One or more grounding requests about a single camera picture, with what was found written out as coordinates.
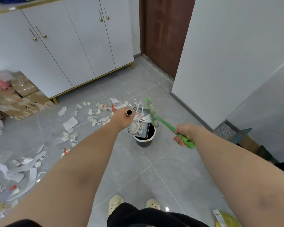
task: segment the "gold handle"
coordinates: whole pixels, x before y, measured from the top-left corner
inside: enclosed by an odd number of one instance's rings
[[[35,37],[35,34],[30,30],[31,34],[33,34],[33,41],[38,41],[38,39]]]
[[[39,31],[39,33],[41,34],[41,36],[43,37],[43,38],[47,38],[47,36],[45,35],[45,34],[42,34],[41,32],[40,32],[40,30],[37,28],[37,26],[36,26],[36,29]]]
[[[105,12],[106,19],[109,20],[109,16],[106,15],[106,10],[105,10],[105,8],[104,8],[104,12]]]
[[[102,22],[102,21],[103,21],[103,19],[102,19],[102,15],[101,15],[101,11],[100,11],[100,9],[99,9],[99,13],[100,13],[100,18],[99,18],[99,20],[100,20],[100,22]]]

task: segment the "cabinet leg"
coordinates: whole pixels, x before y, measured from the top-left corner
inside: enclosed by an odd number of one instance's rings
[[[58,104],[58,103],[59,103],[59,102],[57,101],[57,98],[56,98],[56,97],[53,98],[53,102],[54,102],[55,104]]]

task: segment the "shoe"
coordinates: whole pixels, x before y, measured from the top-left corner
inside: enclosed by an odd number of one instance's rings
[[[108,215],[111,215],[112,212],[123,202],[124,199],[121,195],[117,194],[113,196],[109,201]]]
[[[146,202],[146,207],[145,208],[154,208],[154,209],[157,209],[157,210],[161,210],[159,202],[157,200],[155,200],[155,199],[149,199]]]

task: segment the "person's left arm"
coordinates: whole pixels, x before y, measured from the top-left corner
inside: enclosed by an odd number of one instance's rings
[[[94,198],[118,133],[135,116],[122,108],[111,121],[79,142],[59,160],[11,212],[0,227],[30,219],[43,227],[86,227]]]

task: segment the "cabinet door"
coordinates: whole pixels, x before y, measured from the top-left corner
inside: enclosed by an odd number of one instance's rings
[[[116,68],[133,62],[128,0],[100,0]]]
[[[20,10],[0,14],[0,55],[49,98],[72,88]]]
[[[63,1],[22,11],[73,87],[95,78]]]
[[[64,0],[63,2],[95,76],[114,70],[116,67],[105,23],[100,21],[99,0]]]

